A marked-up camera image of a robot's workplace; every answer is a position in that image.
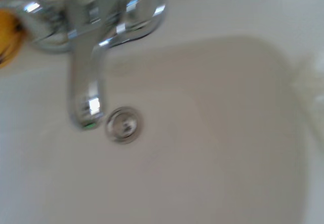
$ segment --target countertop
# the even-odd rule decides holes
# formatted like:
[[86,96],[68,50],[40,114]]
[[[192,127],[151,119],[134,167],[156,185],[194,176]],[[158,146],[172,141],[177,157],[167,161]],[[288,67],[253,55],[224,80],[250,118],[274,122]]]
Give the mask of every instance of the countertop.
[[[324,49],[324,0],[168,0],[168,15],[150,36],[114,48],[110,56],[229,35],[248,35],[272,43],[292,72]],[[67,54],[48,55],[25,43],[18,57],[0,70],[1,77],[52,63],[68,63]],[[305,125],[309,197],[303,223],[324,223],[324,156]]]

